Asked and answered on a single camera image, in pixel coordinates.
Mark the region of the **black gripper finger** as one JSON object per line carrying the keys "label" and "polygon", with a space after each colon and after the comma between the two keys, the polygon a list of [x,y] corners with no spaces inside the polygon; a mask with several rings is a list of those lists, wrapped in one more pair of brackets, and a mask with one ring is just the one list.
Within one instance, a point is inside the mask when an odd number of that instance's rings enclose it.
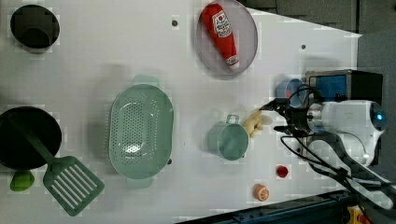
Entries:
{"label": "black gripper finger", "polygon": [[275,98],[271,102],[261,107],[261,110],[275,111],[277,113],[283,113],[289,104],[287,98]]}
{"label": "black gripper finger", "polygon": [[274,130],[276,132],[289,133],[290,132],[290,127],[289,126],[275,126]]}

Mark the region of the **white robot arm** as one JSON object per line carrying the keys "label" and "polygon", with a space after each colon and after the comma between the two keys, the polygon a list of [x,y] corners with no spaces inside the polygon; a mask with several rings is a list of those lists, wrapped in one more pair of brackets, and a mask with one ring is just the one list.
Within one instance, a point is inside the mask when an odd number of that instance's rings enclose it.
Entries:
{"label": "white robot arm", "polygon": [[346,100],[293,107],[288,99],[276,98],[262,109],[275,111],[286,120],[276,131],[297,141],[307,140],[302,144],[303,159],[317,173],[337,181],[373,207],[395,208],[395,184],[369,168],[386,129],[386,113],[379,104]]}

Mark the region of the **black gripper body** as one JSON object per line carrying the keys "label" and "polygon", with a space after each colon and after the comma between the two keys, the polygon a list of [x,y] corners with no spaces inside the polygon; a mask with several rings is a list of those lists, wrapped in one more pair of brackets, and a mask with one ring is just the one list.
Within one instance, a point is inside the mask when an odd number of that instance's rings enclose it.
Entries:
{"label": "black gripper body", "polygon": [[311,130],[307,124],[307,110],[305,106],[294,107],[287,100],[285,120],[287,122],[286,134],[294,136],[307,136]]}

